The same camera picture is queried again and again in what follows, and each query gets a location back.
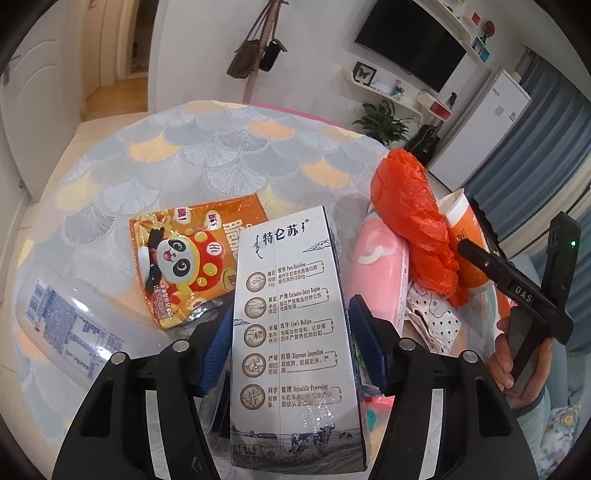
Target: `panda face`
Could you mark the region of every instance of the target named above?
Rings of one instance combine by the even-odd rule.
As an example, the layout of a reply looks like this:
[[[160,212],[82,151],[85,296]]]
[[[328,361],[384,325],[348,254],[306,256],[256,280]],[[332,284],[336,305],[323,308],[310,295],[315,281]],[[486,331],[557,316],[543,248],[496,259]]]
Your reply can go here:
[[[166,282],[185,283],[191,280],[199,268],[191,240],[186,236],[169,238],[160,242],[156,250],[156,260]]]

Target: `crumpled red bag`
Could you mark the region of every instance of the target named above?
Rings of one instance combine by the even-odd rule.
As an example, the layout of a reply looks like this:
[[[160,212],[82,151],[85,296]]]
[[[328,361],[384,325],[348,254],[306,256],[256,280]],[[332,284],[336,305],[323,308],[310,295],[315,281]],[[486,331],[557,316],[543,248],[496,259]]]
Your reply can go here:
[[[445,217],[439,213],[425,167],[414,155],[397,148],[382,160],[371,182],[371,199],[390,230],[408,240],[411,279],[455,306],[466,303],[466,292],[458,291],[460,265],[449,248]]]

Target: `black tv screen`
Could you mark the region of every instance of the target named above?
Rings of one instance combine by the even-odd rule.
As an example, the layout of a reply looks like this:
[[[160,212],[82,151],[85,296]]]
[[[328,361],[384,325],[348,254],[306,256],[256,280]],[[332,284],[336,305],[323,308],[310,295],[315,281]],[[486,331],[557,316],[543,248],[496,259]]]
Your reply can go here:
[[[466,50],[413,0],[378,0],[355,43],[400,65],[439,92]]]

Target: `white refrigerator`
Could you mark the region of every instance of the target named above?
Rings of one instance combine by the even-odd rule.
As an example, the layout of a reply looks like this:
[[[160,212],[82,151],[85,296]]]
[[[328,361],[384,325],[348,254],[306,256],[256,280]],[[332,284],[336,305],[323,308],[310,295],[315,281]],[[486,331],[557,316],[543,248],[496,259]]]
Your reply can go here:
[[[509,133],[530,100],[505,70],[493,74],[444,139],[429,171],[451,191],[462,187]]]

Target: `blue curtain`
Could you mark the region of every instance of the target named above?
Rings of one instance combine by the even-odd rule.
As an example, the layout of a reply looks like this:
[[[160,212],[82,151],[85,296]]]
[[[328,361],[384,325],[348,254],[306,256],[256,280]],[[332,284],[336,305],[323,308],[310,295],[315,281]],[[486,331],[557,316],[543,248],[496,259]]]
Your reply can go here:
[[[536,55],[521,82],[531,103],[468,180],[500,240],[536,214],[591,152],[591,102]]]
[[[566,311],[574,320],[574,331],[566,348],[573,353],[591,353],[591,208],[577,222],[581,227],[581,244],[566,304]],[[531,259],[540,278],[544,275],[546,258],[544,249]]]

